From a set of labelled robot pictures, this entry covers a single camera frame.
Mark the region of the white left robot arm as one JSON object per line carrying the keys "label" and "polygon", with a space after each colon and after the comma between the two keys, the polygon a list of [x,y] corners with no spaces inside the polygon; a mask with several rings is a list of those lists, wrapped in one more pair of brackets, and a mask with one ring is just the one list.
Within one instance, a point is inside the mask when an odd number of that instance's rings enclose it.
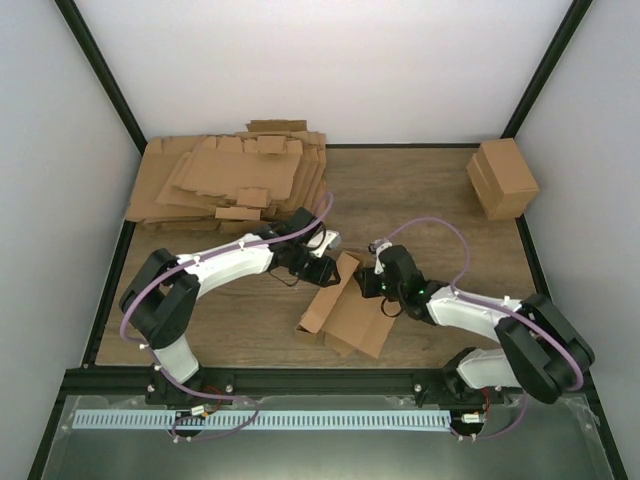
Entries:
{"label": "white left robot arm", "polygon": [[197,300],[235,280],[277,268],[286,269],[296,281],[335,286],[341,281],[337,261],[326,252],[340,241],[338,232],[299,208],[287,221],[261,225],[222,246],[182,255],[158,249],[119,301],[121,332],[131,325],[160,369],[171,376],[170,393],[181,403],[194,403],[203,395],[205,382],[186,339]]}

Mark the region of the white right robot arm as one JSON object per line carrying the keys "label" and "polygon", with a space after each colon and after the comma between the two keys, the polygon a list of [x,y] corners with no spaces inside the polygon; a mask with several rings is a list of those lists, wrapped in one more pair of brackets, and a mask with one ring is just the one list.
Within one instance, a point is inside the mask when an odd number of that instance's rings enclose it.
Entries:
{"label": "white right robot arm", "polygon": [[465,403],[482,388],[504,387],[552,404],[582,387],[594,351],[547,296],[518,300],[472,294],[425,278],[402,245],[378,243],[370,251],[374,265],[354,275],[363,297],[396,302],[414,320],[498,343],[493,350],[469,347],[449,362],[452,372],[444,389],[451,400]]}

